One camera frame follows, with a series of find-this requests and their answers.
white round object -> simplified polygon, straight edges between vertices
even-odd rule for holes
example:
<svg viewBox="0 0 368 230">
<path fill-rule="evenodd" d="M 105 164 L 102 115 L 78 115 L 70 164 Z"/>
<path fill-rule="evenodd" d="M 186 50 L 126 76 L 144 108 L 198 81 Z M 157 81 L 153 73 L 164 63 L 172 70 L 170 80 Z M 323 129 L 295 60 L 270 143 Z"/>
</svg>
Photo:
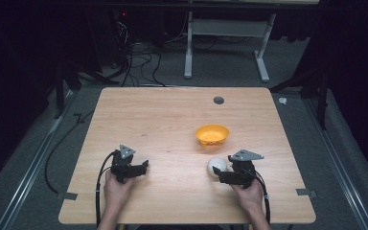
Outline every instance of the white round object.
<svg viewBox="0 0 368 230">
<path fill-rule="evenodd" d="M 212 169 L 212 167 L 218 168 L 223 172 L 226 172 L 226 162 L 220 158 L 220 157 L 215 157 L 212 158 L 209 162 L 208 162 L 208 166 L 207 166 L 207 171 L 208 173 L 213 176 L 213 177 L 218 177 L 215 173 L 214 173 L 214 169 Z"/>
</svg>

orange bowl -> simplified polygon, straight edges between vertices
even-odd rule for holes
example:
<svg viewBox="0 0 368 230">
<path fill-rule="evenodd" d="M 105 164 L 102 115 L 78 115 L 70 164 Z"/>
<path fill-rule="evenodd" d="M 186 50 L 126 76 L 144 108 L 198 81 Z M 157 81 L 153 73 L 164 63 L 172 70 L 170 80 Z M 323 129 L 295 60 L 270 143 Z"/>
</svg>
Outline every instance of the orange bowl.
<svg viewBox="0 0 368 230">
<path fill-rule="evenodd" d="M 222 144 L 229 135 L 229 130 L 221 125 L 201 126 L 195 136 L 202 145 L 213 146 Z"/>
</svg>

black clamp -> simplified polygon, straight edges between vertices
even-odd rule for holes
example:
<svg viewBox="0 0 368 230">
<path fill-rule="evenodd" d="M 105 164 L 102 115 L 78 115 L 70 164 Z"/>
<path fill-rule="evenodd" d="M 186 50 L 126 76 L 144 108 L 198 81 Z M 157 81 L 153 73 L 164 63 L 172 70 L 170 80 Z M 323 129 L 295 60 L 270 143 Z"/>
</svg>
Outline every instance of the black clamp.
<svg viewBox="0 0 368 230">
<path fill-rule="evenodd" d="M 264 159 L 264 157 L 242 149 L 234 155 L 228 155 L 228 159 L 233 163 L 233 171 L 222 172 L 220 169 L 213 167 L 214 174 L 219 177 L 220 183 L 243 185 L 243 188 L 247 189 L 252 184 L 253 179 L 256 178 L 255 166 L 252 160 Z"/>
<path fill-rule="evenodd" d="M 121 150 L 113 152 L 111 172 L 116 175 L 116 179 L 120 183 L 125 183 L 126 178 L 132 178 L 146 174 L 149 165 L 149 160 L 142 163 L 142 165 L 132 166 L 130 163 L 133 159 L 133 153 L 136 151 L 121 145 Z"/>
</svg>

gray carpet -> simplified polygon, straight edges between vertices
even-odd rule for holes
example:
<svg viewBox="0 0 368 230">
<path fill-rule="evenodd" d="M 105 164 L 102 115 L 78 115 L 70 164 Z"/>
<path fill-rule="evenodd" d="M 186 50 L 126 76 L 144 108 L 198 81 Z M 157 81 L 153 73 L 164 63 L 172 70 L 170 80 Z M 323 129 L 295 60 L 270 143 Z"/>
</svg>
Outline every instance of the gray carpet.
<svg viewBox="0 0 368 230">
<path fill-rule="evenodd" d="M 270 41 L 264 61 L 271 78 L 269 83 L 260 81 L 257 65 L 251 58 L 250 47 L 256 47 L 259 42 L 255 39 L 248 42 L 236 42 L 226 39 L 218 42 L 209 50 L 209 41 L 199 41 L 195 46 L 200 48 L 194 52 L 194 70 L 191 80 L 184 80 L 183 47 L 167 46 L 164 49 L 151 48 L 146 45 L 135 51 L 158 52 L 161 62 L 155 77 L 166 85 L 185 86 L 253 86 L 271 87 L 289 79 L 302 55 L 306 41 L 287 43 L 284 40 Z M 150 64 L 141 67 L 143 58 L 135 58 L 131 76 L 126 78 L 126 86 L 140 84 L 157 84 L 151 80 L 151 73 L 157 66 L 157 56 L 153 55 Z M 104 85 L 93 82 L 83 82 L 83 88 L 75 92 L 68 112 L 53 139 L 49 150 L 52 150 L 67 131 L 74 126 L 79 113 L 85 115 L 95 108 L 101 89 Z M 360 229 L 352 208 L 341 189 L 335 176 L 332 161 L 321 139 L 320 132 L 315 126 L 307 110 L 307 102 L 300 99 L 296 93 L 298 89 L 273 94 L 280 117 L 286 130 L 287 138 L 294 152 L 297 164 L 308 189 L 315 191 L 317 197 L 311 202 L 317 215 L 313 224 L 295 225 L 292 229 Z M 278 103 L 279 97 L 286 97 L 287 104 Z M 54 97 L 46 111 L 30 127 L 27 135 L 19 144 L 11 160 L 0 173 L 0 218 L 4 214 L 12 196 L 16 191 L 23 175 L 37 153 L 37 150 L 50 130 L 56 111 Z M 337 104 L 332 95 L 328 99 L 327 128 L 347 172 L 355 181 L 359 194 L 368 210 L 368 164 L 364 160 L 352 134 L 338 113 Z M 65 192 L 76 165 L 79 152 L 89 126 L 90 117 L 84 124 L 78 125 L 56 148 L 50 160 L 48 172 L 53 186 Z M 11 229 L 95 229 L 94 225 L 62 225 L 58 222 L 58 213 L 62 201 L 56 199 L 44 181 L 44 168 L 39 169 L 34 181 Z M 272 224 L 273 229 L 288 229 L 288 225 Z"/>
</svg>

human arm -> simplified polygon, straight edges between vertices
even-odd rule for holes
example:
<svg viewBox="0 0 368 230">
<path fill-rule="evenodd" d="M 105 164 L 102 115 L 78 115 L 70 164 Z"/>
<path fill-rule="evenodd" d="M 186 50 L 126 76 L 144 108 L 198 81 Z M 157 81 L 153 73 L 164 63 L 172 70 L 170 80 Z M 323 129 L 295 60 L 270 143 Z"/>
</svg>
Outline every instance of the human arm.
<svg viewBox="0 0 368 230">
<path fill-rule="evenodd" d="M 105 173 L 103 191 L 106 204 L 100 226 L 98 226 L 99 230 L 115 229 L 117 217 L 127 202 L 134 181 L 135 178 L 129 178 L 125 184 L 122 184 L 116 180 L 116 175 L 111 171 Z"/>
<path fill-rule="evenodd" d="M 253 228 L 256 230 L 271 229 L 265 213 L 263 212 L 263 188 L 256 179 L 252 185 L 244 189 L 240 185 L 230 185 L 238 196 L 238 201 L 252 221 Z"/>
</svg>

